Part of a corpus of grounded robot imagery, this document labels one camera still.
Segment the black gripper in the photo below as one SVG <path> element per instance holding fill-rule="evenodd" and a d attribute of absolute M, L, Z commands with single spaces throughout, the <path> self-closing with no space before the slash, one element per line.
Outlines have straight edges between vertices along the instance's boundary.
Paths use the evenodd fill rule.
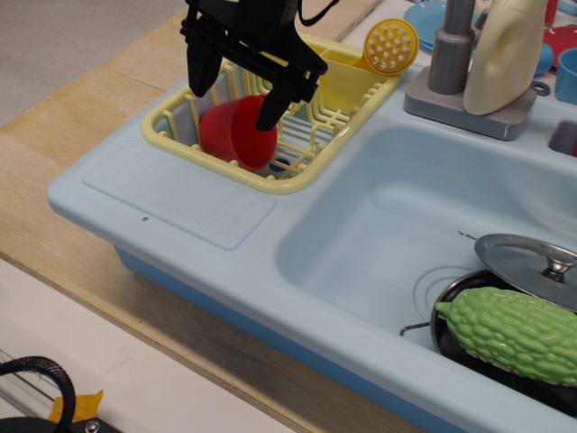
<path fill-rule="evenodd" d="M 327 70 L 297 32 L 300 1 L 188 1 L 181 24 L 187 44 L 188 84 L 202 97 L 227 59 L 265 79 L 256 129 L 270 131 L 292 102 L 310 101 Z"/>

